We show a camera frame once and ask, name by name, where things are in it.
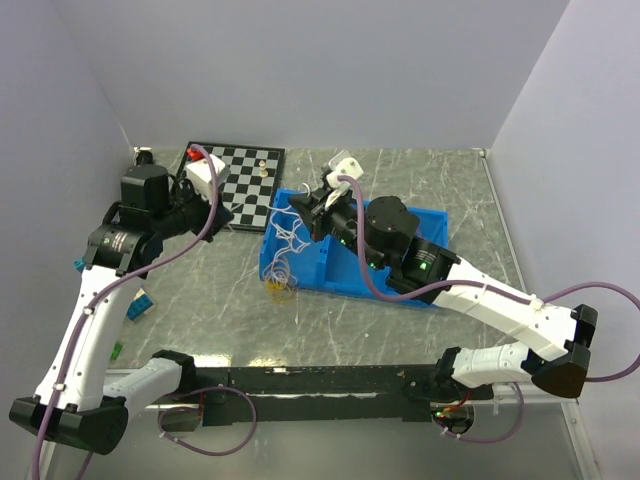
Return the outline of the blue three-compartment bin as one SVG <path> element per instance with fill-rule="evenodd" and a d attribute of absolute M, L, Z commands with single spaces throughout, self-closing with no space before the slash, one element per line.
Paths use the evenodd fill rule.
<path fill-rule="evenodd" d="M 296 289 L 374 299 L 354 254 L 330 236 L 313 242 L 304 225 L 296 223 L 288 203 L 294 193 L 280 188 L 275 194 L 260 251 L 259 278 L 282 274 Z"/>

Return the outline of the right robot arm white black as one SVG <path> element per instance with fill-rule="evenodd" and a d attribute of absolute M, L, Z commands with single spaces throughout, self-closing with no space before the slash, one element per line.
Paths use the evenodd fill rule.
<path fill-rule="evenodd" d="M 576 399 L 587 380 L 589 350 L 598 313 L 581 304 L 567 308 L 511 288 L 454 252 L 423 239 L 420 220 L 396 196 L 370 202 L 352 190 L 329 188 L 293 194 L 289 205 L 310 238 L 330 236 L 357 256 L 365 283 L 386 270 L 389 302 L 417 300 L 468 315 L 512 338 L 501 347 L 452 347 L 437 363 L 436 385 L 448 398 L 506 382 L 531 383 L 556 397 Z"/>

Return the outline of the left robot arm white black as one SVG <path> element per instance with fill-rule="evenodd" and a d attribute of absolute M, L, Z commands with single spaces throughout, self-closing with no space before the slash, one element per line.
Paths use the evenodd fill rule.
<path fill-rule="evenodd" d="M 228 177 L 219 159 L 195 161 L 176 190 L 159 165 L 129 168 L 121 198 L 89 236 L 81 287 L 69 325 L 49 371 L 30 397 L 16 399 L 12 422 L 43 439 L 107 455 L 129 421 L 168 395 L 176 402 L 197 390 L 194 359 L 161 350 L 140 369 L 111 384 L 106 370 L 123 321 L 165 240 L 193 233 L 211 241 L 232 218 L 221 194 Z"/>

